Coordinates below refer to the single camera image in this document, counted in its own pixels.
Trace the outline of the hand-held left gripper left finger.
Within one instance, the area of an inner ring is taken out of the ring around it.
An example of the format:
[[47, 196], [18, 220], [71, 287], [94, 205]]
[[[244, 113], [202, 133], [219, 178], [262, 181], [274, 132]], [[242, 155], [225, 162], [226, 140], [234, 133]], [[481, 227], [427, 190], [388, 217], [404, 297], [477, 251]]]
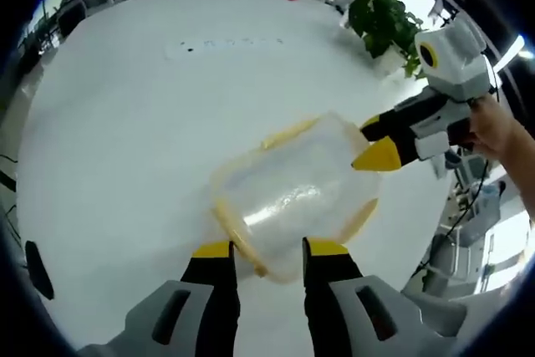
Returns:
[[232, 356], [240, 315], [234, 244], [212, 242], [125, 317], [124, 330], [79, 356]]

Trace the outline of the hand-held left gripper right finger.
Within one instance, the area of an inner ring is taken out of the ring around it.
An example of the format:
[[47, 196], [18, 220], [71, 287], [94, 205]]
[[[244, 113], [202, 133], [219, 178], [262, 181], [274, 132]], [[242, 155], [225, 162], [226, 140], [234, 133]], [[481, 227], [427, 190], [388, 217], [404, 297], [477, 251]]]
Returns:
[[364, 276], [346, 247], [303, 239], [304, 311], [317, 356], [448, 356], [467, 308]]

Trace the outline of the person's right hand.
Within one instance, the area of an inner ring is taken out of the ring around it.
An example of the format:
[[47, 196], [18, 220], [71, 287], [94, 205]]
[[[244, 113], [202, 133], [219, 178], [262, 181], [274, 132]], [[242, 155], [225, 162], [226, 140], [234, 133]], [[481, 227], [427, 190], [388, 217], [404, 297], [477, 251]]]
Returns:
[[477, 99], [471, 107], [470, 125], [474, 149], [495, 160], [532, 140], [522, 124], [489, 94]]

